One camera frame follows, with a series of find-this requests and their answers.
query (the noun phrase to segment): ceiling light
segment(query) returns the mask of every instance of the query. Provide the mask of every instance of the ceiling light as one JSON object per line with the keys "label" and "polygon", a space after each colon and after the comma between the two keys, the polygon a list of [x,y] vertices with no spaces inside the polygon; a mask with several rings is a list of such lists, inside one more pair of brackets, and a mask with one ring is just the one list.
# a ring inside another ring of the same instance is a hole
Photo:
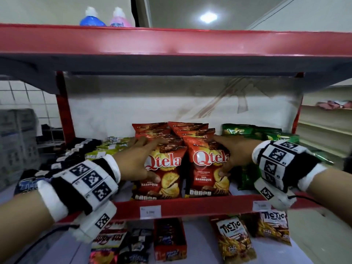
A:
{"label": "ceiling light", "polygon": [[210,22],[213,22],[216,20],[218,16],[212,12],[207,12],[204,15],[200,17],[201,21],[204,21],[206,24],[209,24]]}

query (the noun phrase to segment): blue bottle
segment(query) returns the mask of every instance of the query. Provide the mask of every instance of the blue bottle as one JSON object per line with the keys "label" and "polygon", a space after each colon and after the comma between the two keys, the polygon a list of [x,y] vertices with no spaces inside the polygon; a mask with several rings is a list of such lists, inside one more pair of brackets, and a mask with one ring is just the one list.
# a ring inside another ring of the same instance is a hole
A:
{"label": "blue bottle", "polygon": [[98,18],[98,13],[95,11],[95,8],[91,6],[88,6],[86,17],[81,20],[80,26],[106,27],[105,23]]}

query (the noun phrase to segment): plastic bottle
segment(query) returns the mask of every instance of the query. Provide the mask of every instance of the plastic bottle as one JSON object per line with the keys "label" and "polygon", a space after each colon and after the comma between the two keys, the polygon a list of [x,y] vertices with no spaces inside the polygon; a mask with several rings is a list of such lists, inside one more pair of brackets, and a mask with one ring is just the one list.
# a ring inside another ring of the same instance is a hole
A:
{"label": "plastic bottle", "polygon": [[110,22],[112,27],[132,27],[132,25],[127,21],[126,15],[122,8],[115,7],[112,20]]}
{"label": "plastic bottle", "polygon": [[105,23],[98,18],[98,13],[95,11],[95,8],[91,6],[88,6],[86,17],[81,20],[80,26],[106,27]]}

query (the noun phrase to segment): pink bottle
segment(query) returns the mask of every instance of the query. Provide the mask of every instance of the pink bottle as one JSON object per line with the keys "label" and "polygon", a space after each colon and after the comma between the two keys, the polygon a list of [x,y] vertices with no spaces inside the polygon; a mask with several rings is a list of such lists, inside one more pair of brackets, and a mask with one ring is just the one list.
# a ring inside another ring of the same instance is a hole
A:
{"label": "pink bottle", "polygon": [[112,27],[132,27],[132,25],[127,21],[126,15],[123,12],[122,8],[115,7],[113,18],[110,22]]}

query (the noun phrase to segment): hand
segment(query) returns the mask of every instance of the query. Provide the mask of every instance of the hand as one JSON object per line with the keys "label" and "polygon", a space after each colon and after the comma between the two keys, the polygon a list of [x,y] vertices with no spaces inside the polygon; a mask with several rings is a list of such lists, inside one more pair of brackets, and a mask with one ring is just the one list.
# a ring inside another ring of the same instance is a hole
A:
{"label": "hand", "polygon": [[219,136],[214,135],[213,140],[225,146],[230,151],[229,160],[222,166],[219,176],[229,176],[229,171],[236,166],[245,166],[253,162],[253,150],[262,143],[259,140],[247,139],[242,135]]}
{"label": "hand", "polygon": [[160,182],[160,177],[152,171],[147,171],[144,163],[148,155],[156,148],[158,144],[167,144],[168,141],[162,138],[156,138],[147,143],[146,137],[139,140],[132,140],[129,147],[113,155],[121,173],[123,181],[139,181],[149,179],[155,183]]}

